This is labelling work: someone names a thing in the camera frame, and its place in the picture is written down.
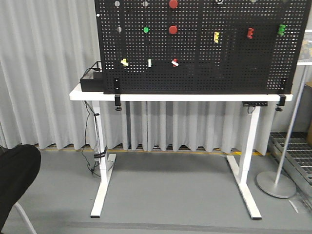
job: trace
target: yellow floor strip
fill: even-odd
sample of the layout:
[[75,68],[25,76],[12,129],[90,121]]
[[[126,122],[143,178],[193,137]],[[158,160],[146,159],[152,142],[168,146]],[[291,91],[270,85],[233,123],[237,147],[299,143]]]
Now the yellow floor strip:
[[[45,148],[45,149],[40,149],[41,151],[65,151],[65,152],[81,152],[81,149],[75,150],[72,148],[64,148],[61,150],[58,150],[57,148]],[[144,150],[122,150],[122,149],[111,149],[108,150],[108,152],[132,152],[132,153],[162,153],[162,154],[195,154],[195,155],[241,155],[242,152],[240,151],[235,151],[231,152],[229,154],[221,152],[219,149],[216,149],[215,151],[217,152],[206,152],[206,151],[162,151],[162,150],[152,150],[152,151],[144,151]],[[92,149],[84,149],[84,152],[93,152]],[[259,152],[253,152],[253,156],[261,156],[262,154]]]

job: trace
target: black box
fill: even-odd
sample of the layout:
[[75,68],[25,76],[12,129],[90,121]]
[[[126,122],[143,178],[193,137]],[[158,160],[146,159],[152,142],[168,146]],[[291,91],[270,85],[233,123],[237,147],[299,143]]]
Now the black box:
[[89,72],[80,79],[83,92],[103,92],[102,72]]

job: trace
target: yellow clip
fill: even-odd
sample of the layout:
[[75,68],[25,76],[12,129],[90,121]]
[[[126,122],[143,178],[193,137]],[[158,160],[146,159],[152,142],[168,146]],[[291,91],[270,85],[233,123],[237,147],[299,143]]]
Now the yellow clip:
[[120,61],[121,62],[121,64],[124,66],[124,67],[127,67],[127,66],[129,66],[129,63],[127,63],[127,59],[126,58],[124,58],[122,61]]
[[220,35],[219,32],[214,32],[214,42],[215,43],[219,43],[219,35]]

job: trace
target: round stand base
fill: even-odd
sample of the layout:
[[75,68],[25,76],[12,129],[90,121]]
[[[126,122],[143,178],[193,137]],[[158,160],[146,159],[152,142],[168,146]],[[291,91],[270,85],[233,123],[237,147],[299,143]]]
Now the round stand base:
[[278,184],[275,185],[276,172],[261,172],[257,175],[257,183],[260,189],[271,196],[289,198],[296,194],[296,185],[288,177],[281,175]]

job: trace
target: desk foot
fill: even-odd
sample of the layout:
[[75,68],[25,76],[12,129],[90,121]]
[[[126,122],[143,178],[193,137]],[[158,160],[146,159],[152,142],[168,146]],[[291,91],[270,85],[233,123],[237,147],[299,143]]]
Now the desk foot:
[[249,211],[249,214],[250,214],[250,217],[253,219],[253,220],[260,220],[262,219],[262,216],[259,212],[259,209],[254,201],[254,198],[253,198],[253,195],[251,194],[247,184],[244,182],[244,183],[240,183],[239,181],[239,178],[238,178],[238,170],[239,170],[239,167],[238,167],[238,164],[234,158],[233,155],[228,155],[227,156],[227,160],[230,164],[230,167],[231,167],[231,170],[233,172],[233,175],[235,177],[235,180],[237,182],[237,185],[239,187],[239,190],[240,190],[240,193],[241,195],[243,196],[243,199],[245,201],[245,204],[247,206],[247,209]]
[[[107,160],[113,161],[115,163],[116,155],[109,155]],[[113,168],[114,168],[114,165],[107,172],[107,182],[102,181],[99,184],[98,191],[97,191],[97,197],[94,201],[93,208],[92,208],[92,211],[90,214],[91,218],[100,218],[101,217],[101,212],[102,212],[102,208],[103,208],[106,193],[107,193],[107,188],[108,188],[109,182],[111,180]]]

